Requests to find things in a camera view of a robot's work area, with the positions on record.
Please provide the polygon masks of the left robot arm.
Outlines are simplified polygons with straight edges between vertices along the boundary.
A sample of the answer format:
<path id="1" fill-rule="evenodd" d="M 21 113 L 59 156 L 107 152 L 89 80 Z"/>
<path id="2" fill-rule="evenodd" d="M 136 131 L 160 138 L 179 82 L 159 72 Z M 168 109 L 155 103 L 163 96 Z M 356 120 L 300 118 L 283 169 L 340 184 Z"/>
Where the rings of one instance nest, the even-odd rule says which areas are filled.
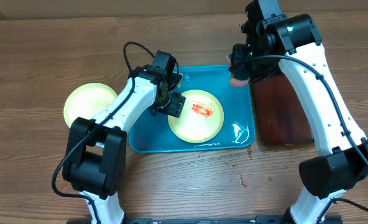
<path id="1" fill-rule="evenodd" d="M 123 223 L 117 192 L 126 168 L 127 134 L 145 110 L 180 116 L 185 97 L 174 90 L 182 79 L 177 66 L 171 54 L 158 51 L 150 65 L 130 71 L 126 87 L 106 109 L 71 124 L 56 171 L 77 191 L 75 198 L 86 200 L 88 223 Z"/>

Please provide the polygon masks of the teal plastic tray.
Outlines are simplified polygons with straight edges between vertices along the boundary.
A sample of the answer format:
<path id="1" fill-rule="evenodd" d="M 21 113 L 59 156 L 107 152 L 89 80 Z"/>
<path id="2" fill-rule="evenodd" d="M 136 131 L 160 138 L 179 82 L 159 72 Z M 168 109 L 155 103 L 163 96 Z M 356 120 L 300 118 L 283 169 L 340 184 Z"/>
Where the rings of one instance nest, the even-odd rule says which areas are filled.
<path id="1" fill-rule="evenodd" d="M 180 117 L 141 114 L 129 131 L 139 153 L 243 148 L 255 139 L 249 86 L 229 84 L 228 65 L 180 68 L 176 92 L 186 98 Z"/>

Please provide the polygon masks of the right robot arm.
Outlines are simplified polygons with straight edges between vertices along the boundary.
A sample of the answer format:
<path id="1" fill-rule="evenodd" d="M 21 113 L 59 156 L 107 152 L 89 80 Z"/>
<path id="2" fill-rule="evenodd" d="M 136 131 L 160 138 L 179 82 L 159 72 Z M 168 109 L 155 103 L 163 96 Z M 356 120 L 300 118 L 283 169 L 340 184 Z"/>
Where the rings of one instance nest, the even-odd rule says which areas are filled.
<path id="1" fill-rule="evenodd" d="M 341 223 L 327 212 L 368 176 L 368 139 L 333 80 L 320 32 L 308 14 L 288 17 L 277 1 L 252 1 L 246 14 L 246 42 L 234 45 L 229 57 L 231 84 L 255 83 L 281 71 L 300 100 L 318 153 L 299 165 L 304 187 L 297 201 L 283 215 L 256 222 Z"/>

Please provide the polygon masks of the yellow-green plate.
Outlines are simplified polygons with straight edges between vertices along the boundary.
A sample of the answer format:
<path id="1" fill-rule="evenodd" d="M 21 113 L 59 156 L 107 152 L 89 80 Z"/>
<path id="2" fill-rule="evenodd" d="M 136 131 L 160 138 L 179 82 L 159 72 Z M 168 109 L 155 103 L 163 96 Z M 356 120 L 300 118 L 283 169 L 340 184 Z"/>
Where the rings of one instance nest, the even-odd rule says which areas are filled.
<path id="1" fill-rule="evenodd" d="M 202 143 L 214 138 L 224 123 L 224 110 L 219 100 L 203 90 L 188 90 L 179 118 L 168 115 L 173 133 L 186 142 Z"/>
<path id="2" fill-rule="evenodd" d="M 63 117 L 70 128 L 77 117 L 91 119 L 102 112 L 117 97 L 116 92 L 102 83 L 88 83 L 75 89 L 67 98 Z"/>

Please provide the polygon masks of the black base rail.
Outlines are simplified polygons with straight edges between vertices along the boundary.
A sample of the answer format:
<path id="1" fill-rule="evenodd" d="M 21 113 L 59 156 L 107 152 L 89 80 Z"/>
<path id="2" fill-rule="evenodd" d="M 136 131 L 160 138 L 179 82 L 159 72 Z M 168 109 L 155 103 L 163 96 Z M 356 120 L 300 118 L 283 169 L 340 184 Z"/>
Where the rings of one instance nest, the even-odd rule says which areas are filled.
<path id="1" fill-rule="evenodd" d="M 219 219 L 169 219 L 124 218 L 123 224 L 280 224 L 283 215 L 259 215 L 255 218 L 219 218 Z"/>

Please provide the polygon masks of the black tray with red water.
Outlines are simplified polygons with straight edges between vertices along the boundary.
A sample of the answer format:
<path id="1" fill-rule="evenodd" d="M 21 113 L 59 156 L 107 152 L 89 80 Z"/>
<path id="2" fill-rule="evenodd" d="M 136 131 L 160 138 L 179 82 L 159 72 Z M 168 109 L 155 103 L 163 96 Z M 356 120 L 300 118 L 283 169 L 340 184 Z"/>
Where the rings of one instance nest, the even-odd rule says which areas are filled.
<path id="1" fill-rule="evenodd" d="M 277 73 L 252 84 L 260 138 L 266 146 L 313 142 L 309 122 L 288 78 Z"/>

